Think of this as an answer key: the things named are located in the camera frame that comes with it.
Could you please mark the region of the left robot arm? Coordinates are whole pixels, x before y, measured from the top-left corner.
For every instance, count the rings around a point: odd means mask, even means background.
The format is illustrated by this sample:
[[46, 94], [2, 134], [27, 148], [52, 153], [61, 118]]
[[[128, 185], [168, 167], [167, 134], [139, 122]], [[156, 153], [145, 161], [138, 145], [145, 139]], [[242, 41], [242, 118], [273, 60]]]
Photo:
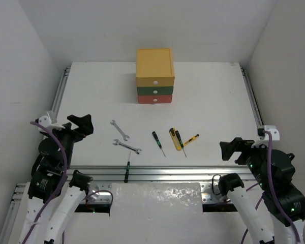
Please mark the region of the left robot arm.
[[92, 177], [78, 170], [67, 182], [74, 144], [94, 132], [91, 115], [69, 115], [59, 124], [51, 111], [31, 122], [45, 136], [38, 146], [27, 192], [27, 210], [19, 243], [64, 243], [72, 214], [89, 192]]

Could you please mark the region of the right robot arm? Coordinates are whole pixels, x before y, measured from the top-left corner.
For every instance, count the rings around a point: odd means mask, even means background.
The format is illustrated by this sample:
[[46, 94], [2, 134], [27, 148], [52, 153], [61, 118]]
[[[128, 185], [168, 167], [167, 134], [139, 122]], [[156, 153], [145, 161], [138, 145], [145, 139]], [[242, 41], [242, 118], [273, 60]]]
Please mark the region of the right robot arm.
[[253, 243], [303, 243], [305, 196], [292, 183], [295, 155], [273, 149], [271, 140], [268, 145], [261, 143], [256, 146], [255, 143], [240, 137], [231, 142], [220, 142], [222, 160], [227, 161], [235, 152], [240, 153], [235, 162], [247, 165], [262, 189], [261, 198], [270, 214], [273, 231], [262, 224], [238, 174], [220, 177], [220, 193], [229, 198], [237, 209]]

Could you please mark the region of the yellow utility knife large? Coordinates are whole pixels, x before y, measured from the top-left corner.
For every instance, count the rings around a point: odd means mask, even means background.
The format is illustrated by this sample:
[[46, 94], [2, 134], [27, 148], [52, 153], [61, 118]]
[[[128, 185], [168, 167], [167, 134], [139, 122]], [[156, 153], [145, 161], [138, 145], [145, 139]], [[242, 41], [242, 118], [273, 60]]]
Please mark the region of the yellow utility knife large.
[[178, 139], [177, 139], [177, 136], [176, 136], [176, 134], [175, 134], [175, 128], [171, 128], [171, 129], [169, 130], [169, 134], [170, 134], [170, 136], [171, 136], [171, 139], [172, 139], [172, 141], [173, 141], [173, 143], [174, 143], [175, 148], [176, 148], [178, 151], [181, 151], [180, 143], [179, 143], [179, 141], [178, 141]]

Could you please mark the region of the green drawer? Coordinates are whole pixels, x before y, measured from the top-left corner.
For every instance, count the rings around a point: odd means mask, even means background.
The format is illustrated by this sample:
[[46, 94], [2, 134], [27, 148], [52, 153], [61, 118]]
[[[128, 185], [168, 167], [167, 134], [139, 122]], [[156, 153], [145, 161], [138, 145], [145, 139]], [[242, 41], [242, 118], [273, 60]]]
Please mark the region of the green drawer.
[[163, 96], [163, 95], [172, 95], [173, 87], [172, 86], [143, 86], [137, 87], [137, 94], [139, 96]]

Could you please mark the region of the green black screwdriver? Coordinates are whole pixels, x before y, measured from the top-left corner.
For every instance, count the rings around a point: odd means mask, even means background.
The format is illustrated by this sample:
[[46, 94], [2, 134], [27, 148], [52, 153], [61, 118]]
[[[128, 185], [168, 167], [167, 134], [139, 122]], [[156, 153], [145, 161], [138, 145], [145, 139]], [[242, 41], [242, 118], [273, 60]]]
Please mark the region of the green black screwdriver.
[[157, 136], [157, 134], [156, 134], [155, 131], [152, 132], [152, 136], [154, 137], [154, 139], [155, 139], [155, 141], [156, 141], [156, 143], [157, 143], [159, 149], [162, 151], [163, 155], [166, 156], [165, 153], [164, 153], [164, 151], [163, 151], [162, 145], [161, 145], [161, 143], [160, 143], [160, 141], [159, 141], [159, 138], [158, 138], [158, 136]]
[[177, 137], [177, 139], [178, 139], [178, 141], [179, 141], [179, 144], [180, 144], [180, 146], [181, 146], [181, 149], [183, 150], [183, 152], [184, 152], [184, 154], [185, 154], [185, 157], [187, 157], [187, 155], [186, 155], [186, 153], [185, 153], [185, 150], [184, 150], [184, 144], [183, 144], [183, 142], [182, 142], [182, 139], [181, 139], [181, 136], [180, 136], [180, 133], [179, 133], [178, 130], [175, 131], [175, 135], [176, 135], [176, 137]]
[[129, 179], [130, 157], [131, 157], [131, 152], [129, 152], [128, 162], [127, 162], [127, 167], [126, 167], [126, 172], [125, 172], [125, 177], [124, 177], [124, 183], [127, 183], [128, 179]]

